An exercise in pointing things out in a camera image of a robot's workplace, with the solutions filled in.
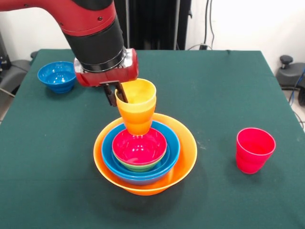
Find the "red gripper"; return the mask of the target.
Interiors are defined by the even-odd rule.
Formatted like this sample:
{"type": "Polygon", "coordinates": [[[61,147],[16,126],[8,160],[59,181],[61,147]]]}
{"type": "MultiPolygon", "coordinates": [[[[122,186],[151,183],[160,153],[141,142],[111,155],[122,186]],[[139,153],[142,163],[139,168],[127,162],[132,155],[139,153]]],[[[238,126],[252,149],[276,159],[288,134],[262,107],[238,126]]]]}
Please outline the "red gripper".
{"type": "Polygon", "coordinates": [[[116,95],[124,103],[128,103],[127,96],[121,83],[134,81],[139,75],[137,53],[134,48],[126,50],[123,61],[116,67],[99,73],[84,70],[77,58],[74,58],[74,72],[77,81],[85,87],[96,87],[103,84],[104,92],[110,105],[115,105],[115,95],[108,83],[115,82],[116,95]]]}

